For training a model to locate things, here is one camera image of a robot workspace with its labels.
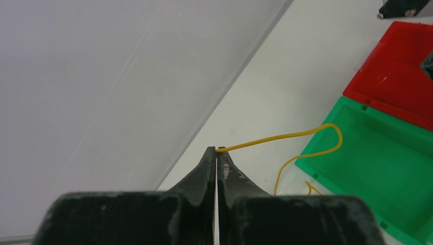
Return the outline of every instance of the green plastic container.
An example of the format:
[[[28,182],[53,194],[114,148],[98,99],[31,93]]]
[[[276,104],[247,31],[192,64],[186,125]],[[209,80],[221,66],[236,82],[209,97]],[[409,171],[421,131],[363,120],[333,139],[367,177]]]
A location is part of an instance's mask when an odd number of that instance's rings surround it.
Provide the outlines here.
[[[341,97],[324,123],[343,133],[337,151],[296,165],[335,194],[362,198],[379,225],[404,244],[433,244],[433,132]],[[334,147],[334,129],[302,154]]]

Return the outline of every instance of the screw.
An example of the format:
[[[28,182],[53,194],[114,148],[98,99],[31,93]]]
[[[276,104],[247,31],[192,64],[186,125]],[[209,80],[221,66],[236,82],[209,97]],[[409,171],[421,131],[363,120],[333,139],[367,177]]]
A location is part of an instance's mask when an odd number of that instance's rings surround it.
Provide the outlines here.
[[[409,10],[406,10],[406,12],[404,14],[406,15],[406,17],[413,17],[413,16],[415,16],[416,13],[417,13],[416,9],[409,9]]]

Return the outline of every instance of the yellow cable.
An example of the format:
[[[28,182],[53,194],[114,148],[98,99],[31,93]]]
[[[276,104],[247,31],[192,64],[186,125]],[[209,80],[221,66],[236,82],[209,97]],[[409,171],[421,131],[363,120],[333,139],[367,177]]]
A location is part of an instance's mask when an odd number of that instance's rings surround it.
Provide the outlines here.
[[[312,153],[312,154],[299,155],[299,156],[296,156],[296,157],[290,159],[288,162],[286,162],[280,168],[280,171],[279,171],[278,177],[277,177],[277,181],[275,182],[274,195],[277,195],[277,188],[278,188],[278,183],[280,181],[281,174],[282,174],[284,168],[289,163],[291,163],[292,161],[294,161],[296,159],[299,159],[299,158],[308,158],[308,157],[315,157],[315,156],[319,156],[319,155],[328,154],[328,153],[331,153],[333,151],[336,151],[338,148],[341,147],[341,145],[343,143],[343,135],[342,135],[341,130],[338,128],[337,125],[332,124],[332,123],[327,123],[327,124],[321,125],[320,127],[317,127],[315,129],[312,129],[312,130],[308,130],[308,131],[304,131],[304,132],[299,132],[299,133],[291,133],[291,134],[282,134],[282,135],[272,136],[272,137],[268,137],[268,138],[264,138],[264,139],[259,139],[259,140],[251,141],[251,142],[248,142],[248,143],[238,144],[238,145],[231,146],[231,147],[228,147],[228,148],[217,149],[216,152],[228,152],[228,151],[236,150],[236,149],[239,149],[239,148],[244,148],[244,147],[247,147],[247,146],[252,146],[252,145],[255,145],[255,144],[269,142],[269,141],[272,141],[272,140],[305,136],[305,135],[309,135],[309,134],[314,134],[314,133],[316,133],[316,132],[318,132],[320,130],[326,129],[326,128],[334,128],[336,130],[336,132],[338,134],[338,137],[339,137],[338,144],[336,146],[334,146],[333,148],[331,148],[331,149],[328,149],[328,150],[325,150],[325,151],[322,151],[322,152]]]
[[[312,185],[310,184],[310,182],[305,181],[305,184],[308,186],[308,195],[311,195],[311,190],[312,190],[312,189],[313,189],[315,192],[317,192],[319,195],[322,195],[322,194],[320,193],[319,190],[317,190],[314,186],[312,186]]]

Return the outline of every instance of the white table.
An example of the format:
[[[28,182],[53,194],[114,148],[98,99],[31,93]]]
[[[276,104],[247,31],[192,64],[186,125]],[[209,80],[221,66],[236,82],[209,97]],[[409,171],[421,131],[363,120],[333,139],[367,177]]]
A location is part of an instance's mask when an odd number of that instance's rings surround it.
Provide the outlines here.
[[[376,19],[380,0],[294,1],[160,186],[172,187],[199,162],[207,146],[232,146],[319,126],[391,21]],[[433,23],[433,18],[412,19]],[[272,193],[280,167],[311,136],[230,152],[252,181]],[[307,194],[290,164],[279,193]],[[387,236],[389,244],[395,241]]]

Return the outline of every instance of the table surface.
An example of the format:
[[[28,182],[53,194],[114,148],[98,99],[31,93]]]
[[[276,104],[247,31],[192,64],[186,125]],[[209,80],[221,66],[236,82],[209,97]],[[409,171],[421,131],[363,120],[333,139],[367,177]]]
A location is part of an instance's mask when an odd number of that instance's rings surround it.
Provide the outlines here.
[[[163,181],[172,187],[199,162],[207,146],[232,146],[319,126],[378,43],[389,20],[376,18],[380,0],[294,1]],[[433,23],[433,18],[404,21]],[[311,136],[230,152],[254,183],[272,193],[281,166]],[[311,177],[290,164],[278,193],[307,194]],[[387,234],[389,244],[399,244]]]

